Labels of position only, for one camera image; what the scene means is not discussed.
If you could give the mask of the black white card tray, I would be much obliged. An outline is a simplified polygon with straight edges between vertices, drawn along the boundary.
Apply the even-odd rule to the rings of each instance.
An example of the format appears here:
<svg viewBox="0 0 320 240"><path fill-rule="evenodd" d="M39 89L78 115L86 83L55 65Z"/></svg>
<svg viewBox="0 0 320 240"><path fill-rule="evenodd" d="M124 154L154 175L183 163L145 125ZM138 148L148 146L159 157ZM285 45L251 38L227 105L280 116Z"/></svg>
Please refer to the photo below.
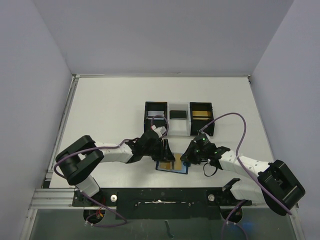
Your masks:
<svg viewBox="0 0 320 240"><path fill-rule="evenodd" d="M147 119L148 111L164 111L163 119ZM210 111L212 119L193 120L192 111ZM168 129L168 136L192 137L198 135L198 130L204 131L207 135L213 136L215 124L213 106L210 102L164 102L147 101L144 107L143 130L148 131L152 125L164 126Z"/></svg>

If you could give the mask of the blue leather card holder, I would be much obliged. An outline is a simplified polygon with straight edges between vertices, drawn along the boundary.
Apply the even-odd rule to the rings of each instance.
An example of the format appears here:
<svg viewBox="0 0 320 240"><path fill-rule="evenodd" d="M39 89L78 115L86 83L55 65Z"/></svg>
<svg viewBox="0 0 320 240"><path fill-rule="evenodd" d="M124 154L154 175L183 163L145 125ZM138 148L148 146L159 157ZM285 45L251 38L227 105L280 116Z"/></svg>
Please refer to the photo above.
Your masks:
<svg viewBox="0 0 320 240"><path fill-rule="evenodd" d="M187 175L189 171L190 164L185 163L181 160L181 154L177 153L174 154L175 161L171 162L156 162L155 170L168 172L168 173L175 173L175 174L182 174Z"/></svg>

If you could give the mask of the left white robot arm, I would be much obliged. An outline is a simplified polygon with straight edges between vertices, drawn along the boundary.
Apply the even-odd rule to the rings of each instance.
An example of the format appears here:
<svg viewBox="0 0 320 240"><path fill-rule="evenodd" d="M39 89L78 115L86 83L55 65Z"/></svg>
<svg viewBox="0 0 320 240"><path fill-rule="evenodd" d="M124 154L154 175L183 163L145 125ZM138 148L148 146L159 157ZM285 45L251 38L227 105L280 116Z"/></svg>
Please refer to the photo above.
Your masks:
<svg viewBox="0 0 320 240"><path fill-rule="evenodd" d="M101 191L91 176L99 164L132 164L142 157L164 163L176 160L168 140L155 130L147 131L141 137L124 139L119 144L98 143L91 136L84 135L57 155L53 170L70 186L76 187L85 196L93 197Z"/></svg>

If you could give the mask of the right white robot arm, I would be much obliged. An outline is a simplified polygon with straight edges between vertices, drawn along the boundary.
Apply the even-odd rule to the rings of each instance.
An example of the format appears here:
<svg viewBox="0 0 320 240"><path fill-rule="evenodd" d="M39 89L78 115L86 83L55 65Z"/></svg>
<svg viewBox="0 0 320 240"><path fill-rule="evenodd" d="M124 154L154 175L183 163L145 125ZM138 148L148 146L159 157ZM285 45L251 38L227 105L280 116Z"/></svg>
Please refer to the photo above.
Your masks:
<svg viewBox="0 0 320 240"><path fill-rule="evenodd" d="M253 180L256 187L237 181L229 191L237 200L266 204L281 216L288 214L306 194L302 184L283 161L266 162L241 156L228 147L216 146L204 133L190 141L180 159L194 165L205 161L219 170Z"/></svg>

